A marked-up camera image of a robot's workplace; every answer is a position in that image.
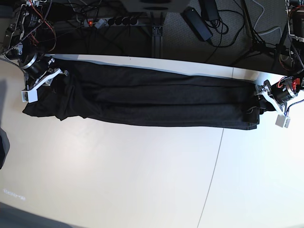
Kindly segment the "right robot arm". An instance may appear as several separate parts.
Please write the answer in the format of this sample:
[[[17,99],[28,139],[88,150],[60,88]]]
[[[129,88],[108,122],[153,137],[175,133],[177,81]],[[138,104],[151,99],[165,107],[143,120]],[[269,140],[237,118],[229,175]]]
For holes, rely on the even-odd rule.
[[[17,61],[25,79],[25,95],[41,86],[56,90],[56,77],[63,72],[55,68],[54,59],[47,53],[57,46],[54,25],[69,20],[74,11],[71,7],[51,0],[19,0],[13,11],[12,22],[5,32],[1,60]]]

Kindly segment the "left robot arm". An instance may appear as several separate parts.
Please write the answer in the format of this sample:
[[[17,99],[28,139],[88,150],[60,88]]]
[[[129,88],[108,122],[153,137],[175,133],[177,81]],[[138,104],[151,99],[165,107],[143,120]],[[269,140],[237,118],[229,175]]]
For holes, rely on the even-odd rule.
[[[287,102],[296,97],[299,91],[304,89],[304,2],[302,0],[286,0],[286,25],[284,30],[280,27],[273,27],[267,31],[260,32],[260,35],[280,31],[280,43],[275,53],[275,62],[279,62],[290,76],[285,76],[273,86],[272,94],[280,105],[285,106],[284,116],[288,116],[293,105],[303,102],[295,102],[287,106]],[[286,55],[290,59],[290,66],[286,66],[282,59],[283,43],[288,39],[290,48]]]

